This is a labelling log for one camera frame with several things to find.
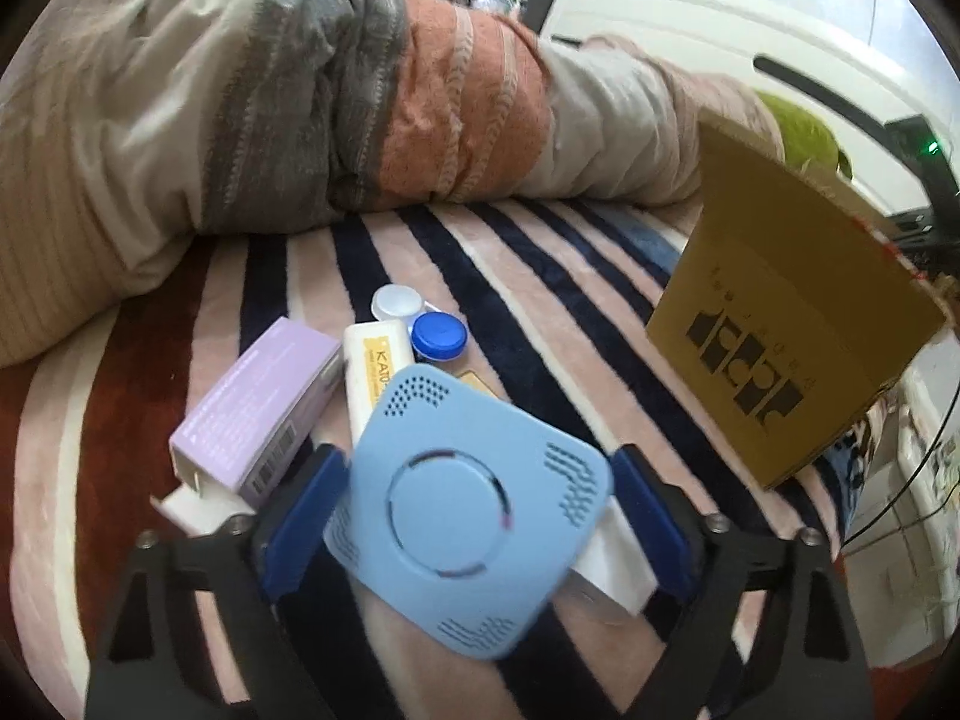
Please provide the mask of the white earbuds case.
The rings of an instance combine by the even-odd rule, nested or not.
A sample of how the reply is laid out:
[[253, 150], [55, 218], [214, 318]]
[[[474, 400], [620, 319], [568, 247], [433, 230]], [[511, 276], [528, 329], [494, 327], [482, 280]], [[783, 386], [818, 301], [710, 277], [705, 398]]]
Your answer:
[[565, 593], [605, 622], [638, 616], [658, 589], [658, 579], [622, 507], [615, 499], [597, 522], [569, 569]]

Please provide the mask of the purple carton box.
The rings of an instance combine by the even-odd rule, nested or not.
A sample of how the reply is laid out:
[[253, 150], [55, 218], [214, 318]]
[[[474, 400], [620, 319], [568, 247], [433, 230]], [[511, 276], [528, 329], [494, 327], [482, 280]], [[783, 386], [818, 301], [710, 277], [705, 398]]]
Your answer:
[[155, 511], [190, 536], [252, 515], [274, 492], [331, 401], [342, 343], [290, 319], [275, 320], [171, 434], [179, 486]]

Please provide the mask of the blue square device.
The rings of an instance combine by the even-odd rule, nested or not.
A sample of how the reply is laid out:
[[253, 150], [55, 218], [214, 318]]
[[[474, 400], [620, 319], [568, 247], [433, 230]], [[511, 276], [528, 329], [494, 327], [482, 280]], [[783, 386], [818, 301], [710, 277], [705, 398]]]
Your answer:
[[414, 364], [353, 450], [327, 550], [459, 655], [508, 655], [612, 496], [599, 450], [446, 372]]

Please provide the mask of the brown cardboard box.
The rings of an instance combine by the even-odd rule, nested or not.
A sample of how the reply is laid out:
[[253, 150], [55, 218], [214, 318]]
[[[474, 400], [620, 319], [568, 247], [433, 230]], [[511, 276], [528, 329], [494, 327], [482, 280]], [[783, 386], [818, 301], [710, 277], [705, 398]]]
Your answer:
[[711, 112], [700, 176], [703, 211], [647, 334], [773, 488], [861, 419], [952, 317], [841, 177], [796, 171]]

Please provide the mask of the blue white contact lens case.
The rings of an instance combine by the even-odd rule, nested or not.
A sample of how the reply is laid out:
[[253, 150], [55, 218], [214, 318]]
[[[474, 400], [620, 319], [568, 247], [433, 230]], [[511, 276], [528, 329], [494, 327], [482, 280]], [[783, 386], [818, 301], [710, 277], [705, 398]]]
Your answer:
[[467, 349], [469, 332], [462, 320], [423, 299], [416, 289], [403, 284], [384, 284], [374, 291], [371, 314], [376, 320], [400, 320], [409, 332], [418, 359], [452, 362]]

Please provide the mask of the white yellow tube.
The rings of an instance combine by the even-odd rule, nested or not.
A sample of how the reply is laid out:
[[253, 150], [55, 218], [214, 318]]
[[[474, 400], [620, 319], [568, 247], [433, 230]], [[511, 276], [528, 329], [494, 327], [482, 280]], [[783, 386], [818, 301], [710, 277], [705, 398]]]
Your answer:
[[400, 320], [348, 325], [342, 351], [350, 436], [356, 445], [391, 379], [412, 364], [413, 351]]

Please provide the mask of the striped fleece blanket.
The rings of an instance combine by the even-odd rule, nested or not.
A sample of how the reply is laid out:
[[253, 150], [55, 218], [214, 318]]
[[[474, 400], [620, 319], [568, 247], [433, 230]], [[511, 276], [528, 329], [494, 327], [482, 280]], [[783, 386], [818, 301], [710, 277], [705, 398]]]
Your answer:
[[314, 444], [348, 445], [400, 367], [373, 323], [389, 283], [459, 317], [448, 362], [485, 394], [596, 445], [643, 450], [698, 509], [840, 539], [887, 411], [763, 489], [647, 336], [683, 247], [628, 206], [505, 202], [350, 216], [293, 239], [195, 242], [153, 293], [2, 374], [2, 635], [55, 715], [82, 713], [89, 657], [128, 548], [178, 487], [174, 429], [278, 319], [358, 328]]

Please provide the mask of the green plush pillow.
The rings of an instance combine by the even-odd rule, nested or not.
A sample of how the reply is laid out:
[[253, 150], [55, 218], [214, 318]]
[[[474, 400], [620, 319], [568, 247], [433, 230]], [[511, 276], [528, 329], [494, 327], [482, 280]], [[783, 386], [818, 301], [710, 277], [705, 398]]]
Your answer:
[[816, 115], [774, 94], [759, 91], [758, 97], [778, 124], [784, 158], [789, 167], [802, 169], [807, 164], [818, 164], [828, 171], [838, 172], [848, 181], [853, 178], [848, 154]]

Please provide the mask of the striped pink grey duvet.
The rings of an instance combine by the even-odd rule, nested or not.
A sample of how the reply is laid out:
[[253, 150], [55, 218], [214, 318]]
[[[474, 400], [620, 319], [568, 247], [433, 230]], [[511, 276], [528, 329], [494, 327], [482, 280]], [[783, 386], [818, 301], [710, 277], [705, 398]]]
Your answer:
[[199, 234], [509, 197], [697, 192], [753, 89], [441, 0], [50, 0], [2, 76], [2, 359], [158, 288]]

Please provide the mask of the white bed headboard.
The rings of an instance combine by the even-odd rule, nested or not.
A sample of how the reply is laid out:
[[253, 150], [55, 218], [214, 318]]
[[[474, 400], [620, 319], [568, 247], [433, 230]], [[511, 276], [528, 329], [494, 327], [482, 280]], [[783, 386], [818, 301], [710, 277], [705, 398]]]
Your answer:
[[542, 34], [578, 44], [613, 34], [698, 73], [724, 73], [822, 119], [853, 165], [853, 185], [880, 213], [929, 203], [911, 169], [878, 143], [884, 125], [928, 119], [928, 145], [958, 166], [957, 127], [934, 93], [843, 29], [770, 0], [553, 0]]

